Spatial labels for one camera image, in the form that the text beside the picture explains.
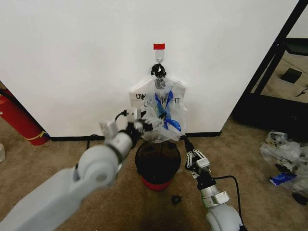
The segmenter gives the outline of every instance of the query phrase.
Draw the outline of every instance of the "red tape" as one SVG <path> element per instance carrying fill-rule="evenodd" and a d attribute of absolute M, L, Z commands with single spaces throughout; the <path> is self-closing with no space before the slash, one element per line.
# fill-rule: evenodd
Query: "red tape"
<path fill-rule="evenodd" d="M 154 50 L 164 50 L 165 49 L 165 44 L 153 44 L 154 45 Z"/>

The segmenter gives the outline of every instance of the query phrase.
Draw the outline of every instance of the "red trash can base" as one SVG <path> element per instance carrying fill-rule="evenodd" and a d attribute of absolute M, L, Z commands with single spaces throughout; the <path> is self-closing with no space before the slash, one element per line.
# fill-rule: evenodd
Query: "red trash can base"
<path fill-rule="evenodd" d="M 153 191 L 161 191 L 166 189 L 169 184 L 171 183 L 171 180 L 167 181 L 166 183 L 162 183 L 162 184 L 152 184 L 148 181 L 146 181 L 145 178 L 141 177 L 142 182 L 146 185 L 146 187 L 148 187 L 149 189 L 153 190 Z"/>

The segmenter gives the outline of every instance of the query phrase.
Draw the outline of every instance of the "beige carpet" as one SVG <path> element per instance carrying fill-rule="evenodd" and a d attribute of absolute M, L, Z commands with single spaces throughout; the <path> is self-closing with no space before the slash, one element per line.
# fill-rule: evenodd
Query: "beige carpet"
<path fill-rule="evenodd" d="M 0 220 L 25 195 L 62 168 L 73 167 L 85 151 L 85 141 L 48 142 L 32 146 L 0 119 L 0 143 L 6 160 L 0 163 Z M 259 146 L 267 132 L 227 121 L 220 137 L 193 138 L 195 147 L 211 161 L 213 176 L 234 175 L 240 185 L 242 211 L 250 231 L 306 231 L 308 206 L 297 204 L 290 192 L 268 180 L 278 171 L 266 163 Z M 140 180 L 132 150 L 116 183 L 97 190 L 84 200 L 59 231 L 207 231 L 204 208 L 196 181 L 184 169 L 185 151 L 179 142 L 182 164 L 171 185 L 152 192 Z M 218 187 L 231 197 L 237 208 L 232 180 L 220 180 Z M 171 204 L 181 194 L 182 202 Z"/>

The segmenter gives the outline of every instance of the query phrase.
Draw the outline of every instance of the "black trash can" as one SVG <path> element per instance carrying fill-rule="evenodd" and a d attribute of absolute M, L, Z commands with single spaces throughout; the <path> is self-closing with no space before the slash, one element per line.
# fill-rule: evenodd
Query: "black trash can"
<path fill-rule="evenodd" d="M 176 144 L 145 142 L 137 150 L 135 163 L 143 183 L 151 190 L 168 187 L 181 164 Z"/>

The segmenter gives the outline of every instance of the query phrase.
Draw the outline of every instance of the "small black item on floor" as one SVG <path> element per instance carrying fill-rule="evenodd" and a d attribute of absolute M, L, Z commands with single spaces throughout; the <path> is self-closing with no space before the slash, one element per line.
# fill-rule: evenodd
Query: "small black item on floor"
<path fill-rule="evenodd" d="M 290 83 L 295 83 L 301 75 L 302 72 L 289 68 L 281 77 L 281 79 Z"/>
<path fill-rule="evenodd" d="M 308 203 L 308 198 L 306 198 L 306 197 L 304 197 L 300 194 L 293 193 L 292 197 L 294 198 L 294 200 L 296 200 L 296 202 L 298 202 L 301 205 L 307 205 L 307 203 Z"/>
<path fill-rule="evenodd" d="M 182 201 L 181 198 L 182 198 L 181 195 L 173 196 L 173 197 L 171 198 L 172 204 L 173 204 L 173 205 L 176 205 L 176 204 L 180 203 L 180 202 Z"/>

